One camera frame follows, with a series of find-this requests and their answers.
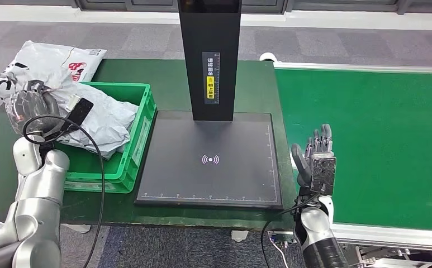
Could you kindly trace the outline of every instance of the white plastic bag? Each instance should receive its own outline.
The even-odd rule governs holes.
[[[56,69],[67,68],[73,81],[91,81],[106,51],[26,41],[14,60],[0,75],[0,97],[7,98],[15,92],[15,88],[21,89],[25,86],[22,82],[26,83],[28,80],[3,75],[11,72],[19,76],[23,73],[20,69],[39,71],[52,76]]]
[[[0,98],[6,108],[10,108],[11,96],[24,90],[28,81],[40,80],[50,88],[49,93],[56,99],[59,114],[63,117],[69,114],[67,106],[76,98],[87,99],[94,106],[81,126],[95,140],[102,156],[109,159],[119,147],[129,142],[128,129],[135,119],[138,106],[119,102],[98,89],[76,82],[91,80],[105,50],[100,50],[97,56],[90,56],[90,50],[64,48],[26,41],[13,62],[0,74]],[[75,64],[75,61],[79,60],[86,61],[86,65],[76,69],[74,67],[79,64]],[[59,142],[96,151],[80,131],[64,135]]]

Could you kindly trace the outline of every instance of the black cable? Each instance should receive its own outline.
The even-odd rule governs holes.
[[[83,266],[84,268],[86,268],[87,265],[89,264],[89,262],[91,261],[92,254],[94,253],[94,248],[96,247],[97,238],[99,237],[99,231],[101,230],[101,225],[102,225],[102,214],[104,212],[104,195],[106,193],[106,190],[105,190],[105,188],[106,188],[105,187],[106,186],[106,182],[105,182],[105,172],[104,172],[104,163],[103,163],[103,160],[102,160],[103,159],[102,158],[102,154],[101,154],[101,151],[99,150],[99,147],[97,146],[96,142],[94,141],[94,139],[80,125],[74,123],[73,121],[71,121],[71,120],[69,120],[67,118],[64,118],[64,117],[61,117],[61,116],[55,116],[53,114],[45,114],[45,115],[42,115],[42,116],[36,116],[36,117],[30,118],[28,121],[26,121],[25,125],[23,126],[23,136],[25,137],[25,139],[27,141],[29,141],[29,142],[31,142],[33,144],[46,145],[46,144],[54,142],[55,140],[57,140],[59,137],[61,137],[64,134],[64,131],[63,131],[63,132],[61,132],[58,135],[58,137],[53,138],[52,140],[48,140],[48,141],[34,141],[34,140],[30,139],[28,137],[29,134],[26,133],[26,128],[28,127],[28,125],[31,122],[33,122],[33,121],[35,121],[37,119],[40,119],[40,118],[56,118],[56,119],[63,120],[65,122],[67,122],[67,123],[69,123],[69,124],[77,127],[79,130],[81,130],[89,138],[89,140],[91,141],[92,145],[94,145],[94,147],[96,148],[97,155],[99,156],[99,161],[100,161],[100,164],[101,164],[101,174],[102,174],[101,210],[99,212],[99,221],[97,222],[96,236],[94,237],[94,241],[92,242],[92,247],[91,247],[91,251],[89,253],[89,256],[87,257],[87,260],[86,260],[86,262],[85,262],[85,264]]]
[[[270,268],[270,265],[268,264],[267,255],[265,254],[265,248],[264,248],[264,246],[263,246],[263,237],[264,237],[264,234],[265,234],[265,230],[267,229],[267,227],[268,227],[268,225],[270,224],[270,222],[272,222],[275,218],[279,217],[280,215],[283,215],[283,214],[285,214],[285,213],[288,213],[288,212],[291,212],[291,211],[293,211],[293,210],[295,210],[295,209],[298,209],[298,208],[300,208],[300,207],[303,207],[304,205],[306,205],[306,204],[308,204],[309,202],[313,201],[313,199],[317,198],[319,195],[320,195],[320,194],[315,194],[315,195],[313,195],[312,197],[308,198],[306,201],[304,201],[304,202],[302,202],[302,203],[300,203],[300,204],[298,204],[298,205],[294,205],[294,206],[292,206],[291,208],[288,208],[288,209],[285,209],[285,210],[283,210],[283,211],[281,211],[281,212],[278,212],[275,216],[273,216],[272,219],[269,219],[269,220],[265,223],[265,225],[264,225],[263,228],[262,228],[262,233],[260,234],[260,245],[262,246],[263,257],[265,258],[265,263],[267,264],[267,267],[268,267],[268,268]]]

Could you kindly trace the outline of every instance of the yellow label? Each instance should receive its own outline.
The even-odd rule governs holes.
[[[214,76],[206,77],[206,97],[208,99],[214,99]]]

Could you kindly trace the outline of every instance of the wireless charging symbol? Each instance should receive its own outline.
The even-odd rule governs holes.
[[[208,163],[217,165],[219,164],[219,155],[215,155],[214,157],[208,157],[207,155],[203,155],[201,160],[204,165]]]

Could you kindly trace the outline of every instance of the package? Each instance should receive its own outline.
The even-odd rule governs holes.
[[[96,141],[102,156],[112,154],[130,140],[130,129],[138,106],[119,102],[104,92],[77,81],[89,81],[95,73],[105,50],[95,50],[25,42],[14,61],[0,74],[0,98],[5,103],[13,129],[18,134],[26,120],[39,114],[52,113],[45,95],[52,96],[58,105],[52,114],[66,117],[69,107],[79,98],[94,104],[81,126]],[[40,82],[45,91],[30,89],[30,82]],[[47,121],[36,122],[31,128],[53,126]],[[90,140],[80,131],[62,136],[59,142],[95,152]]]
[[[23,88],[23,82],[27,80],[20,79],[20,75],[30,70],[40,71],[51,77],[56,69],[67,68],[73,81],[89,82],[106,52],[105,49],[79,49],[26,41],[0,75],[0,98],[7,98],[15,93],[16,88]]]

